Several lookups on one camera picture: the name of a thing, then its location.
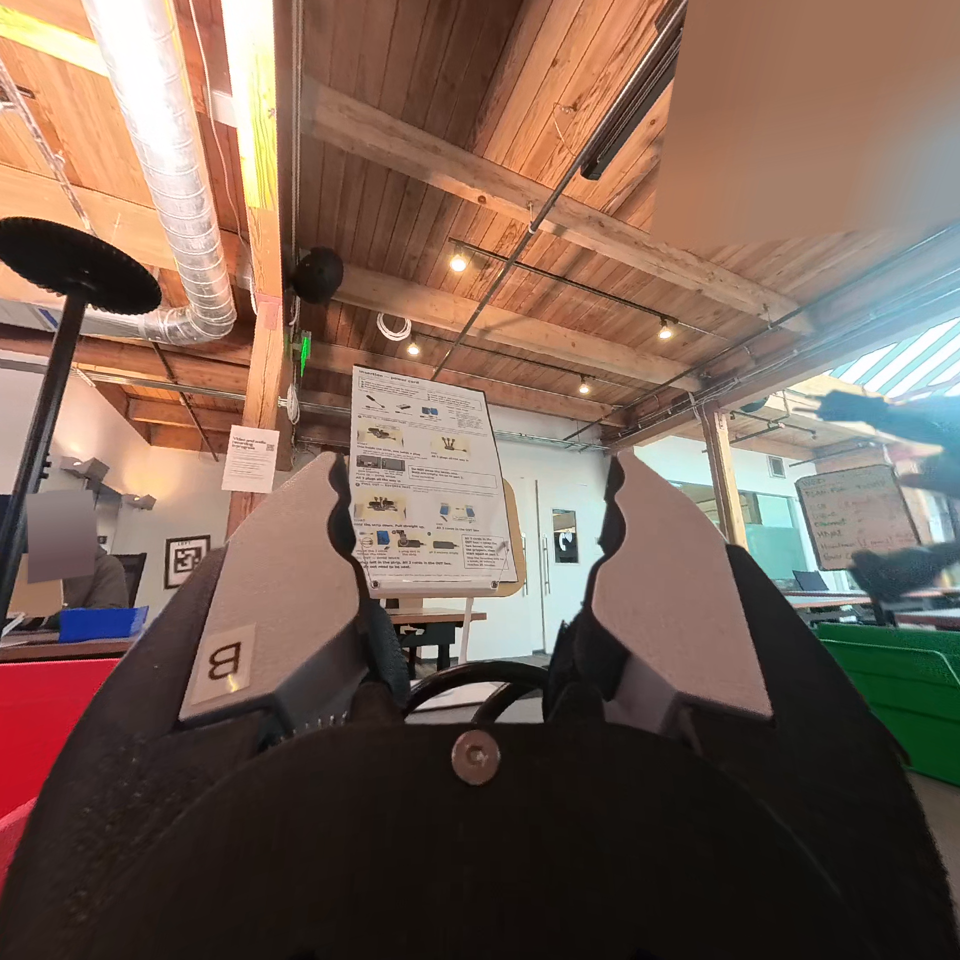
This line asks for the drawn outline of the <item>printed instruction sheet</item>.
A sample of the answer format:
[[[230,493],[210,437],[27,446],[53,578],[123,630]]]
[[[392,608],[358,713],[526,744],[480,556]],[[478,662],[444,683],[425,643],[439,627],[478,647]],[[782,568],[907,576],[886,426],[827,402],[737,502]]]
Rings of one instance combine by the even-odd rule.
[[[494,596],[521,582],[481,390],[354,366],[350,514],[371,596]]]

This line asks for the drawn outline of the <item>black round speaker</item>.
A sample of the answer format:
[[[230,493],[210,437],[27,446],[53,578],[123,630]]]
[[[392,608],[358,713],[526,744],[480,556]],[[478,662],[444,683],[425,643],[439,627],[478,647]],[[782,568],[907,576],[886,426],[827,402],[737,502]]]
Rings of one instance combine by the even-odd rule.
[[[295,296],[312,306],[328,306],[340,289],[345,266],[329,246],[313,246],[296,262],[290,277]]]

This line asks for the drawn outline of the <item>red bin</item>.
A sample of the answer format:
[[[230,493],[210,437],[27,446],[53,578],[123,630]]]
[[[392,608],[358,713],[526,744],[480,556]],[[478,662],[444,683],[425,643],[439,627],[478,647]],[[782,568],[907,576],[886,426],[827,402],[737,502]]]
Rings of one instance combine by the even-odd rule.
[[[1,882],[52,766],[118,656],[1,665]]]

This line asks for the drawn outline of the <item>blue bin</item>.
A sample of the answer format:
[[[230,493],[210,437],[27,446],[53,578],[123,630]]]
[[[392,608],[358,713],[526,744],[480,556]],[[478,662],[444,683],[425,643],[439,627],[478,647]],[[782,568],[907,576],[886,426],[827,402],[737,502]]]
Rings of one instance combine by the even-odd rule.
[[[132,640],[143,630],[148,613],[148,606],[66,608],[59,615],[58,642]]]

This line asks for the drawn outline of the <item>striped awning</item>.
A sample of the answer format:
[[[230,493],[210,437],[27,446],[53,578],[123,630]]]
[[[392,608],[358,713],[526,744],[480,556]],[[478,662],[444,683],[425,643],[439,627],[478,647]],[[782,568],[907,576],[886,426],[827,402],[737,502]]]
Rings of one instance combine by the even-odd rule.
[[[878,348],[828,372],[889,400],[908,395],[959,396],[959,318]]]

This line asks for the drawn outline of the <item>silver ventilation duct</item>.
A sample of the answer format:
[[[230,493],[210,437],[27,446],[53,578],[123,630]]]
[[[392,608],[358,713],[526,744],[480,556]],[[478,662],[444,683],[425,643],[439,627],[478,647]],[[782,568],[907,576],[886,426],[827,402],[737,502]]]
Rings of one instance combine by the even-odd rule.
[[[237,241],[222,238],[176,11],[172,2],[82,2],[93,39],[2,5],[2,39],[103,74],[112,87],[154,209],[87,191],[66,176],[9,72],[6,105],[34,139],[54,178],[2,166],[2,216],[57,213],[100,232],[132,256],[169,255],[186,294],[182,307],[141,315],[117,306],[91,311],[84,331],[196,348],[234,329],[231,273]]]

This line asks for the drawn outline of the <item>metal ceiling pipe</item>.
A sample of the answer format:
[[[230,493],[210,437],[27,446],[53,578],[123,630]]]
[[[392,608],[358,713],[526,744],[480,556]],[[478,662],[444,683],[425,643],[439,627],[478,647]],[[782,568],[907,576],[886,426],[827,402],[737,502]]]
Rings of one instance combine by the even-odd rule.
[[[630,78],[633,75],[636,68],[637,67],[635,67],[632,73],[630,74]],[[604,114],[602,120],[610,110],[611,106],[615,102],[617,102],[618,95],[621,94],[622,90],[624,90],[627,83],[628,81],[620,90],[620,92],[617,94],[617,96],[613,100],[610,107],[606,110],[606,113]],[[559,199],[562,197],[565,190],[570,185],[570,182],[573,180],[574,176],[580,175],[579,167],[582,162],[583,153],[585,149],[589,146],[591,139],[594,136],[596,130],[598,129],[600,123],[598,124],[598,126],[595,127],[593,133],[590,135],[586,143],[583,145],[582,149],[575,154],[568,168],[562,174],[558,184],[553,188],[548,198],[546,198],[546,200],[540,206],[539,210],[537,210],[536,214],[530,220],[526,229],[526,233],[522,236],[520,240],[517,241],[515,247],[511,251],[507,260],[503,263],[501,268],[498,270],[498,273],[496,274],[494,279],[488,284],[485,293],[483,294],[482,298],[478,301],[476,307],[473,309],[472,313],[470,314],[466,323],[463,325],[462,329],[457,334],[456,339],[450,344],[446,354],[443,355],[441,360],[434,367],[430,376],[431,381],[438,380],[440,373],[443,372],[447,368],[447,366],[449,366],[450,361],[453,358],[454,354],[462,347],[462,345],[467,339],[467,336],[473,331],[474,326],[476,325],[479,318],[482,316],[487,306],[495,298],[496,294],[498,294],[499,289],[509,278],[510,273],[518,266],[519,261],[522,258],[522,255],[525,253],[526,248],[532,242],[534,236],[537,234],[539,229],[546,224],[547,215],[550,212],[552,212],[554,207],[557,205]]]

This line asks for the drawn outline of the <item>white door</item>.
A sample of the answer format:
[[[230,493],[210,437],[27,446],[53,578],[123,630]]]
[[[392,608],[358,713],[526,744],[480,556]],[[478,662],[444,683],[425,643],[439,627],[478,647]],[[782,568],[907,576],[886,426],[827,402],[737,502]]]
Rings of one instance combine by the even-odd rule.
[[[551,654],[560,628],[581,610],[601,556],[608,461],[596,454],[565,456],[534,479],[537,576],[543,650]]]

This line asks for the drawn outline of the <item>wooden support post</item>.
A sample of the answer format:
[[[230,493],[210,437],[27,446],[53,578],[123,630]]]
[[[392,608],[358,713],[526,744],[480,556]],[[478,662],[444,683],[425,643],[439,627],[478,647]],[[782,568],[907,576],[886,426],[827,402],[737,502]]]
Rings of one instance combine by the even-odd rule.
[[[292,368],[284,331],[274,2],[228,1],[221,9],[256,314],[241,425],[278,433],[270,491],[294,464],[293,424],[281,404]]]

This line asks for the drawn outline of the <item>wooden desk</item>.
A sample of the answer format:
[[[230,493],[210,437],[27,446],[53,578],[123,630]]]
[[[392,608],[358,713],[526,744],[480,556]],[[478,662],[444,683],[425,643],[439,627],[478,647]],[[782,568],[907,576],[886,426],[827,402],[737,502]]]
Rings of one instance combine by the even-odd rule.
[[[473,612],[425,607],[387,607],[386,613],[396,631],[401,649],[406,650],[408,677],[416,678],[418,651],[424,647],[437,648],[437,670],[443,671],[451,666],[451,648],[458,629],[467,630],[465,624],[485,621],[483,611]]]

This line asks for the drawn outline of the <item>white paper notice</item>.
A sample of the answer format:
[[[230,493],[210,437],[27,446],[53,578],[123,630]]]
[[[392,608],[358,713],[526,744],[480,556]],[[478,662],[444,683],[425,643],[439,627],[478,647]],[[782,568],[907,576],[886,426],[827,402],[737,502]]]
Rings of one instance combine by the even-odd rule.
[[[280,432],[241,424],[230,427],[221,489],[268,495],[274,487]]]

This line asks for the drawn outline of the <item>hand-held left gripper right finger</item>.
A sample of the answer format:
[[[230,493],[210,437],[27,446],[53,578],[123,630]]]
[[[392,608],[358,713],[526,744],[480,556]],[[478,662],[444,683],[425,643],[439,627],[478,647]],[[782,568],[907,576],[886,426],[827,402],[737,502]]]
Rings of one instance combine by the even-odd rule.
[[[633,452],[611,457],[605,505],[601,557],[551,656],[546,715],[586,690],[607,721],[656,735],[677,735],[693,708],[770,722],[722,534]]]

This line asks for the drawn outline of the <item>black and white tag poster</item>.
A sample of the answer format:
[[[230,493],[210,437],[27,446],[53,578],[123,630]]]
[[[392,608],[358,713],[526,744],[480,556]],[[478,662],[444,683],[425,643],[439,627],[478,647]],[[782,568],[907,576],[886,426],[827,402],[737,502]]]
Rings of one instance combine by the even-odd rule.
[[[210,534],[167,538],[163,551],[163,588],[173,591],[182,586],[208,555]]]

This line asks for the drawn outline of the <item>black ceiling rail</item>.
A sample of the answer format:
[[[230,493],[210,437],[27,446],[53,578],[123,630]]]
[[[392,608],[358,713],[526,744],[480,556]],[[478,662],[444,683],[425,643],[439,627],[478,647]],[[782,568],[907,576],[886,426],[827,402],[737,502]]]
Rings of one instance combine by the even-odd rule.
[[[579,174],[596,182],[672,83],[689,2],[670,2],[656,20],[656,37],[582,154]]]

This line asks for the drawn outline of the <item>black disc stand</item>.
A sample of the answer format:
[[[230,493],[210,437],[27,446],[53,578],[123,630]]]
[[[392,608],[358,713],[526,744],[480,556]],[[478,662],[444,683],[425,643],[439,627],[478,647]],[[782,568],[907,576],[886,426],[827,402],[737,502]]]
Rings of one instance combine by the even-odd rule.
[[[119,248],[58,222],[27,217],[3,219],[1,259],[22,279],[64,297],[2,519],[1,601],[2,615],[6,616],[27,546],[27,496],[40,489],[87,309],[91,306],[122,316],[139,316],[161,305],[162,291],[150,272]]]

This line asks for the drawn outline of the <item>green bin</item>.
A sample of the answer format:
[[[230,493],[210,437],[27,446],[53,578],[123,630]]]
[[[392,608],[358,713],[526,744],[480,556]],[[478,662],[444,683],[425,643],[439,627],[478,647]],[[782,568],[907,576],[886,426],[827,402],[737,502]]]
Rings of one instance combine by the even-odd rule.
[[[824,622],[814,633],[905,751],[905,765],[959,786],[958,632]]]

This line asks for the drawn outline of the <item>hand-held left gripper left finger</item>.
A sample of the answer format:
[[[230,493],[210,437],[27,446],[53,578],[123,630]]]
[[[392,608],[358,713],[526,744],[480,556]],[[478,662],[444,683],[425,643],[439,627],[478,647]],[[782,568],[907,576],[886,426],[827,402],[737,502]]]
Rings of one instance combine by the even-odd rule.
[[[178,713],[199,726],[265,709],[282,727],[347,715],[367,679],[399,708],[411,682],[398,635],[354,558],[344,458],[323,453],[229,538]]]

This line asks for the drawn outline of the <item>whiteboard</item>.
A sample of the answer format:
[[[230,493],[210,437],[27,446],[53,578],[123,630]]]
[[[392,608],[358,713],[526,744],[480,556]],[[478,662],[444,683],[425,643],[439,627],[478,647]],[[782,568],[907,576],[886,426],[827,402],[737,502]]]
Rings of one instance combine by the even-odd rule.
[[[847,570],[861,551],[886,554],[921,545],[890,464],[805,476],[795,488],[819,570]]]

